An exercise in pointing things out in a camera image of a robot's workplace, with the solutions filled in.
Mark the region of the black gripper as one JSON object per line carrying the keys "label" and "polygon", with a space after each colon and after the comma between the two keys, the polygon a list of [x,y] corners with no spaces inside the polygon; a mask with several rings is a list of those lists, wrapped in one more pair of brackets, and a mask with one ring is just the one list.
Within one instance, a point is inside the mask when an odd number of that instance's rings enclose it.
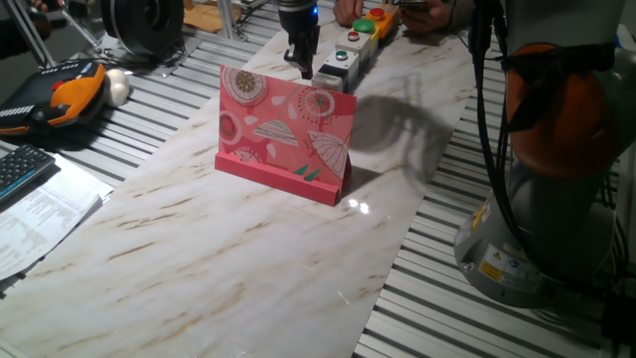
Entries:
{"label": "black gripper", "polygon": [[289,48],[283,59],[300,70],[303,80],[313,78],[313,60],[319,38],[316,0],[277,0],[281,27],[288,34]]}

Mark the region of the person right hand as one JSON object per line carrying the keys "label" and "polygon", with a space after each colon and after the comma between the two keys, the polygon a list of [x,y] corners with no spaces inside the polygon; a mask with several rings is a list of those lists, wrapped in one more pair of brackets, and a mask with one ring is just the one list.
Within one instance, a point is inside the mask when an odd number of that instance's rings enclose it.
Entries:
{"label": "person right hand", "polygon": [[337,0],[333,8],[336,22],[343,27],[350,27],[363,17],[364,0]]}

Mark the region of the person left hand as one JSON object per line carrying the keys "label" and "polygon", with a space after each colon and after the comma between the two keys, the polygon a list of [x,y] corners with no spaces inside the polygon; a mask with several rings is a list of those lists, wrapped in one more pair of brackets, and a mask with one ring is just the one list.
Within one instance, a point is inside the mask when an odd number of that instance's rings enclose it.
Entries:
{"label": "person left hand", "polygon": [[441,0],[426,0],[423,5],[400,5],[398,14],[403,24],[416,34],[446,28],[451,22],[451,6]]}

